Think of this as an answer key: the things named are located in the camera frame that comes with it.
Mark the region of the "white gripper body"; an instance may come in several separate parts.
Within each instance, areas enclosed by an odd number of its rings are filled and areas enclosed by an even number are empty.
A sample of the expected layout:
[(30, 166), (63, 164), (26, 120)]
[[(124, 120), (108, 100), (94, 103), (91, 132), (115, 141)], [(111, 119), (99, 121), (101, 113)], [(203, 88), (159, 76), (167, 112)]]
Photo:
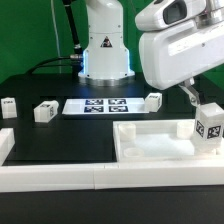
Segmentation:
[(139, 54), (146, 82), (167, 89), (224, 63), (224, 21), (198, 29), (189, 20), (144, 33)]

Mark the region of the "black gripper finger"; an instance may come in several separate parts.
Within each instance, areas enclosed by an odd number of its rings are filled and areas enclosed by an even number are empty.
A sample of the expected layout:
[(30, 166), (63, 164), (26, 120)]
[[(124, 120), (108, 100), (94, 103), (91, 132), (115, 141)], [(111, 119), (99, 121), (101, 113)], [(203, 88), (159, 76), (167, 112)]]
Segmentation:
[(197, 107), (200, 104), (199, 93), (194, 89), (195, 81), (189, 78), (179, 84), (179, 87), (189, 96), (190, 103)]

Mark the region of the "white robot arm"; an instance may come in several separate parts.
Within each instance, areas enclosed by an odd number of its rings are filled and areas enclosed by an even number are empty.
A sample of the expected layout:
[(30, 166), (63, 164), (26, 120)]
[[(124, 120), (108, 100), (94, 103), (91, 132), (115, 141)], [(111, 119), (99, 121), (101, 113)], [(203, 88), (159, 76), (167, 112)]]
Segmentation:
[[(83, 83), (118, 85), (134, 76), (123, 42), (118, 0), (85, 0), (89, 43)], [(142, 32), (139, 56), (146, 82), (159, 90), (180, 86), (201, 104), (194, 77), (224, 63), (224, 0), (153, 0), (135, 17)]]

